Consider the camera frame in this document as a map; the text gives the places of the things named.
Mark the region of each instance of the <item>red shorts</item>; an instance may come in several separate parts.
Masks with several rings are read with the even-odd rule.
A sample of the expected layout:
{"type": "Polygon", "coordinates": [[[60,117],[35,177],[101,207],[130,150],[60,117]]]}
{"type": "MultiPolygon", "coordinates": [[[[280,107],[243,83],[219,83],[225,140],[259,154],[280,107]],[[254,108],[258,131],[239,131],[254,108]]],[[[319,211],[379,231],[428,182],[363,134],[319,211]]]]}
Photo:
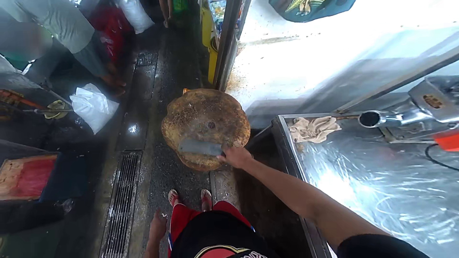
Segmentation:
{"type": "MultiPolygon", "coordinates": [[[[224,211],[228,212],[231,215],[238,218],[240,221],[244,222],[247,226],[253,229],[252,225],[250,225],[249,221],[234,207],[231,203],[225,201],[219,201],[212,207],[213,211],[224,211]]],[[[174,245],[175,240],[177,237],[182,233],[183,229],[186,227],[188,222],[190,222],[194,217],[199,215],[201,212],[195,211],[193,209],[188,208],[184,204],[177,204],[172,209],[172,216],[171,216],[171,226],[169,230],[169,254],[171,255],[172,246],[174,245]]]]}

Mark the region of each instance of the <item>hand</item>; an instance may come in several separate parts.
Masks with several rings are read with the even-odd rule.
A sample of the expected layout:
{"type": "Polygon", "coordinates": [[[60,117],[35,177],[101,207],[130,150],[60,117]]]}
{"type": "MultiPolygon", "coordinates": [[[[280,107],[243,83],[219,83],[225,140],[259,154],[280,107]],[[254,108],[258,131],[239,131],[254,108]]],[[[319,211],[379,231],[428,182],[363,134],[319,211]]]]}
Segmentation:
{"type": "Polygon", "coordinates": [[[153,216],[153,220],[150,223],[150,237],[148,241],[158,242],[166,234],[166,223],[168,219],[161,215],[161,210],[158,209],[153,216]]]}
{"type": "Polygon", "coordinates": [[[243,168],[247,162],[253,160],[252,154],[244,147],[223,148],[226,157],[217,156],[217,159],[230,164],[235,168],[243,168]]]}

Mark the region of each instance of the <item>cleaver blade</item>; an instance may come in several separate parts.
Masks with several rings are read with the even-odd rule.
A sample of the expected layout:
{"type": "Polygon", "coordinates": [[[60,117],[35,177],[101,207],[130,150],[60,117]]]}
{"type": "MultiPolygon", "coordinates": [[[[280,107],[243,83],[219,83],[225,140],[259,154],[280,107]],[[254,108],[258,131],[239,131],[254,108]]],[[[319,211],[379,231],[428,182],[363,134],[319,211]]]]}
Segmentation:
{"type": "Polygon", "coordinates": [[[221,144],[195,139],[183,139],[179,143],[178,151],[211,156],[222,155],[223,153],[221,144]]]}

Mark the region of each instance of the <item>stainless steel counter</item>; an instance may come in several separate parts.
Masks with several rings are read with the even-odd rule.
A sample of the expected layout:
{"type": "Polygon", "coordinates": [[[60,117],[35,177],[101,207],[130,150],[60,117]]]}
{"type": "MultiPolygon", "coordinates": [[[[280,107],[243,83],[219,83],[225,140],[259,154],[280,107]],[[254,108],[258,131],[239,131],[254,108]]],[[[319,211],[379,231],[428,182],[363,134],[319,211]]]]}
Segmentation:
{"type": "MultiPolygon", "coordinates": [[[[361,127],[355,116],[338,119],[342,130],[322,143],[293,143],[287,127],[293,118],[327,115],[339,116],[280,115],[273,120],[286,172],[432,258],[459,253],[459,173],[427,160],[428,144],[389,144],[378,129],[361,127]]],[[[434,147],[431,155],[459,167],[457,152],[434,147]]],[[[329,257],[315,231],[305,222],[313,257],[329,257]]]]}

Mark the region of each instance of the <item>towel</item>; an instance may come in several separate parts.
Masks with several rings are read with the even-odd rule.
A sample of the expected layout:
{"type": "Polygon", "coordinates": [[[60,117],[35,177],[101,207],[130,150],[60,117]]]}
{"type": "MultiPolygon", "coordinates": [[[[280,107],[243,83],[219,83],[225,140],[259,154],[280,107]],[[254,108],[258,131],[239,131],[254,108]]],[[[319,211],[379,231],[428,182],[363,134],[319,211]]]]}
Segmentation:
{"type": "Polygon", "coordinates": [[[290,135],[294,142],[311,141],[323,142],[327,135],[341,130],[334,117],[316,118],[311,121],[305,118],[295,118],[293,125],[289,126],[290,135]]]}

